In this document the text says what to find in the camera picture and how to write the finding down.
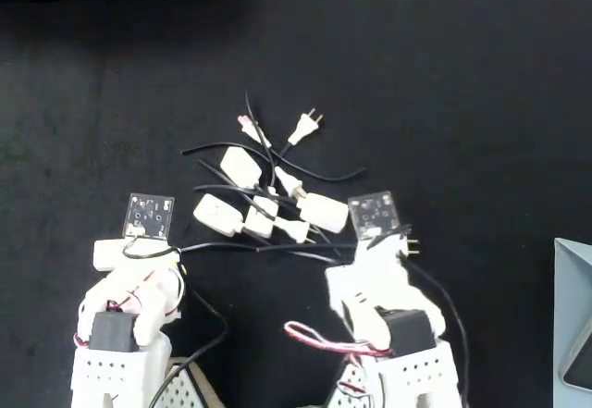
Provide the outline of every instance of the black table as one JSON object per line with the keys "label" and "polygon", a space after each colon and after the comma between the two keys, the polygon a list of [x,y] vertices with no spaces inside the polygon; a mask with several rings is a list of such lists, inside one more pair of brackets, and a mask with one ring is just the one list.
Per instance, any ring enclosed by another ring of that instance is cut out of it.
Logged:
{"label": "black table", "polygon": [[[191,186],[212,178],[179,149],[245,142],[236,116],[248,89],[280,146],[302,111],[325,114],[293,161],[369,168],[343,184],[302,177],[307,190],[393,192],[422,241],[415,261],[468,328],[472,405],[550,407],[553,237],[592,241],[590,1],[3,5],[2,406],[69,403],[76,310],[100,277],[93,241],[119,236],[130,192],[177,197],[177,245],[220,239],[191,215]],[[281,327],[297,319],[343,338],[325,267],[288,254],[187,263],[231,324],[200,362],[228,406],[322,402],[339,357]],[[217,329],[188,302],[168,331],[174,353]]]}

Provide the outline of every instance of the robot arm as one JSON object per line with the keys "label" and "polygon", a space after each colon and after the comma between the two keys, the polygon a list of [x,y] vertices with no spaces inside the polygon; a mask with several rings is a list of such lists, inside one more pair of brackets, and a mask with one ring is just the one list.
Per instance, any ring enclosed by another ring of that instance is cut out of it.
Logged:
{"label": "robot arm", "polygon": [[[130,259],[122,253],[130,240],[95,243],[95,267],[111,272],[80,303],[72,408],[145,408],[165,377],[171,345],[160,328],[180,317],[179,255]],[[138,239],[132,250],[142,256],[163,247]]]}
{"label": "robot arm", "polygon": [[[368,341],[377,350],[395,345],[391,356],[360,355],[350,360],[328,408],[343,406],[344,401],[358,401],[361,407],[462,407],[450,345],[439,338],[446,329],[444,317],[437,306],[410,285],[398,257],[398,253],[408,254],[407,243],[400,234],[370,249],[369,241],[360,241],[351,265],[331,267],[326,272],[331,308],[344,320],[354,339]],[[385,315],[404,312],[425,313],[433,341],[425,349],[418,343],[413,352],[398,353],[393,338],[399,334],[404,338],[404,327],[390,326]],[[356,389],[346,385],[352,381]]]}

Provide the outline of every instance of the white wire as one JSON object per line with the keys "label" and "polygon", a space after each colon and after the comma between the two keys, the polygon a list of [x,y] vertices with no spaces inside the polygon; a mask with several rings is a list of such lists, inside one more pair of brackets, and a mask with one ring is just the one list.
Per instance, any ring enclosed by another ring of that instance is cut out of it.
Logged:
{"label": "white wire", "polygon": [[181,304],[181,300],[183,300],[183,295],[185,295],[185,280],[181,276],[181,273],[179,272],[179,269],[176,266],[169,266],[168,270],[170,272],[172,272],[177,277],[177,280],[179,281],[179,296],[177,297],[177,300],[175,301],[173,309],[166,311],[166,313],[170,315],[170,314],[174,313],[177,310],[177,308],[179,308],[179,305]]}

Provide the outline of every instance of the perforated white plastic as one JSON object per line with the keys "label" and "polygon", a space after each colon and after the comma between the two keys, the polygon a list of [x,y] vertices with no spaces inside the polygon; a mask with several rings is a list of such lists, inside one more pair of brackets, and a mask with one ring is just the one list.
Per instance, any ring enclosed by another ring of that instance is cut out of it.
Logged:
{"label": "perforated white plastic", "polygon": [[72,369],[72,408],[145,408],[167,369],[171,346],[162,332],[138,352],[78,348]]}
{"label": "perforated white plastic", "polygon": [[182,370],[168,384],[165,392],[156,403],[157,408],[205,408],[188,372]]}
{"label": "perforated white plastic", "polygon": [[452,350],[446,341],[439,341],[431,350],[381,360],[377,368],[385,377],[387,399],[389,395],[396,398],[402,393],[427,394],[442,387],[456,388],[459,380]]}

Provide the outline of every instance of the wire bundle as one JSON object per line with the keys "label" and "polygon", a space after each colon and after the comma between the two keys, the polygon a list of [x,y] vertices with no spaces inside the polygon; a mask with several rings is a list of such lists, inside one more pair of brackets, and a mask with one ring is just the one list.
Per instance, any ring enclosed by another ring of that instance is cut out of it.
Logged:
{"label": "wire bundle", "polygon": [[[275,166],[279,166],[281,164],[285,164],[285,165],[287,165],[295,170],[298,170],[306,175],[309,175],[310,177],[313,177],[315,179],[320,179],[320,180],[329,181],[329,182],[338,182],[338,181],[345,181],[348,179],[353,179],[355,177],[360,176],[361,174],[363,174],[366,171],[365,168],[359,168],[359,169],[356,169],[353,172],[348,173],[348,174],[335,176],[335,177],[329,177],[329,176],[317,174],[305,167],[301,167],[299,165],[292,163],[290,160],[286,159],[286,157],[285,157],[286,152],[291,148],[290,145],[287,144],[280,152],[277,152],[274,149],[272,149],[271,147],[267,147],[267,145],[265,144],[265,141],[266,141],[265,136],[264,136],[264,134],[261,130],[261,127],[259,126],[255,116],[254,116],[253,111],[251,110],[251,106],[249,104],[249,99],[248,99],[247,93],[245,93],[245,105],[246,105],[247,113],[249,115],[249,119],[254,124],[254,129],[256,131],[256,137],[258,137],[258,142],[260,142],[261,145],[263,146],[265,153],[262,153],[256,149],[253,149],[249,145],[241,144],[241,143],[237,143],[237,142],[211,142],[211,143],[195,146],[195,147],[192,147],[189,149],[184,149],[181,151],[181,154],[182,155],[191,155],[191,154],[200,153],[201,151],[205,151],[205,150],[213,149],[213,148],[219,148],[219,147],[240,147],[240,148],[244,149],[245,151],[247,151],[249,154],[257,157],[258,160],[264,162],[265,164],[267,164],[269,166],[269,176],[267,179],[266,186],[273,186],[274,185],[275,180],[276,180]],[[225,184],[204,184],[204,185],[197,186],[197,187],[193,188],[194,191],[196,191],[196,192],[204,192],[204,191],[221,191],[222,192],[222,191],[224,191],[224,192],[237,193],[239,195],[239,197],[241,197],[245,202],[247,202],[249,205],[254,207],[263,216],[270,218],[270,219],[273,219],[275,217],[269,215],[263,207],[258,205],[257,202],[253,200],[253,197],[255,197],[255,196],[265,197],[266,199],[275,201],[278,204],[278,206],[286,212],[291,212],[292,214],[298,213],[297,209],[294,207],[294,205],[295,205],[294,199],[292,199],[290,197],[280,197],[275,194],[271,194],[270,192],[268,192],[267,187],[259,187],[258,185],[255,186],[253,189],[241,188],[237,184],[235,184],[231,179],[229,179],[224,173],[222,173],[221,171],[219,171],[215,167],[209,165],[204,160],[200,159],[199,163],[202,167],[206,168],[208,171],[210,171],[216,177],[221,179]],[[245,235],[247,235],[248,237],[250,237],[251,239],[253,239],[257,243],[257,245],[252,245],[252,244],[248,244],[248,243],[240,243],[240,242],[209,241],[209,242],[194,244],[192,246],[187,246],[187,247],[183,247],[183,248],[172,248],[171,251],[156,253],[154,256],[166,254],[166,253],[172,252],[174,250],[177,250],[179,252],[179,255],[183,255],[185,253],[191,253],[191,252],[195,252],[195,251],[206,250],[206,249],[235,249],[235,250],[241,250],[241,251],[248,251],[250,253],[261,253],[261,252],[268,252],[268,251],[288,251],[288,252],[294,253],[296,255],[314,258],[316,260],[320,260],[320,261],[323,261],[323,262],[326,262],[329,264],[338,264],[339,262],[333,258],[325,257],[323,255],[318,255],[316,253],[311,253],[310,251],[317,251],[317,250],[322,251],[322,250],[331,249],[335,252],[335,254],[337,256],[341,256],[339,250],[351,250],[351,249],[356,248],[356,244],[352,244],[352,243],[341,243],[341,244],[333,243],[319,228],[316,228],[316,227],[311,227],[311,228],[312,228],[311,231],[314,232],[319,237],[321,237],[324,242],[321,243],[321,242],[312,241],[310,243],[305,243],[305,244],[296,243],[296,244],[276,245],[276,244],[271,243],[270,241],[268,241],[265,238],[259,237],[257,234],[253,234],[253,233],[250,233],[248,230],[244,230],[243,233]],[[407,227],[401,229],[401,234],[406,235],[408,230],[409,230],[409,228],[407,228]],[[466,406],[468,406],[467,397],[468,397],[468,386],[469,386],[469,377],[468,377],[469,351],[468,351],[468,340],[467,340],[467,336],[466,336],[466,331],[463,326],[463,322],[460,319],[460,317],[458,316],[458,312],[456,311],[456,308],[454,307],[454,303],[451,300],[448,293],[446,292],[446,290],[439,283],[437,283],[435,280],[433,280],[419,266],[413,264],[413,269],[415,271],[418,271],[424,277],[427,277],[428,281],[430,281],[430,283],[432,285],[436,286],[442,292],[442,294],[445,297],[446,302],[450,305],[450,308],[452,309],[452,312],[455,317],[455,321],[457,322],[457,324],[460,328],[460,331],[462,334],[462,346],[464,348],[462,405],[464,407],[466,407]],[[190,290],[191,294],[195,297],[195,299],[197,301],[199,301],[201,304],[203,304],[208,309],[208,311],[211,314],[213,314],[221,322],[222,330],[218,336],[216,336],[213,340],[206,343],[203,347],[201,347],[196,352],[194,352],[190,357],[188,357],[188,359],[186,361],[184,361],[177,368],[175,368],[174,371],[169,373],[169,375],[166,377],[165,381],[163,382],[162,386],[160,387],[160,389],[156,392],[155,396],[153,397],[153,400],[150,403],[149,408],[155,407],[155,405],[158,401],[158,398],[162,395],[162,393],[166,389],[167,385],[173,380],[173,378],[175,378],[183,369],[186,369],[190,363],[194,362],[201,355],[203,355],[205,352],[209,351],[211,348],[213,348],[217,344],[219,344],[228,334],[228,323],[224,319],[224,317],[218,311],[216,311],[216,309],[214,309],[214,307],[210,303],[208,303],[196,290],[189,287],[189,285],[187,286],[187,289]],[[357,341],[357,342],[340,342],[340,341],[328,340],[325,337],[323,337],[322,335],[320,335],[313,328],[310,328],[310,327],[306,326],[305,324],[302,324],[302,323],[296,322],[296,321],[290,321],[290,322],[286,323],[284,325],[284,331],[291,338],[296,339],[297,341],[300,341],[300,342],[302,342],[306,345],[309,345],[311,347],[314,347],[316,349],[347,354],[347,357],[349,358],[349,360],[353,364],[355,364],[356,366],[361,366],[361,362],[359,359],[360,356],[370,356],[370,357],[380,358],[380,357],[389,357],[392,355],[392,351],[377,350],[376,348],[374,348],[374,346],[369,341],[365,341],[365,340],[361,340],[361,341]],[[351,395],[352,397],[360,398],[360,397],[367,396],[367,393],[364,388],[358,387],[358,386],[352,384],[351,382],[345,382],[345,381],[338,382],[338,389],[341,390],[345,394]]]}
{"label": "wire bundle", "polygon": [[342,352],[351,355],[369,355],[371,357],[389,357],[392,355],[391,350],[377,350],[372,343],[366,340],[356,342],[327,340],[315,329],[296,321],[287,322],[284,325],[284,331],[289,337],[292,337],[305,345],[312,346],[317,350]]}

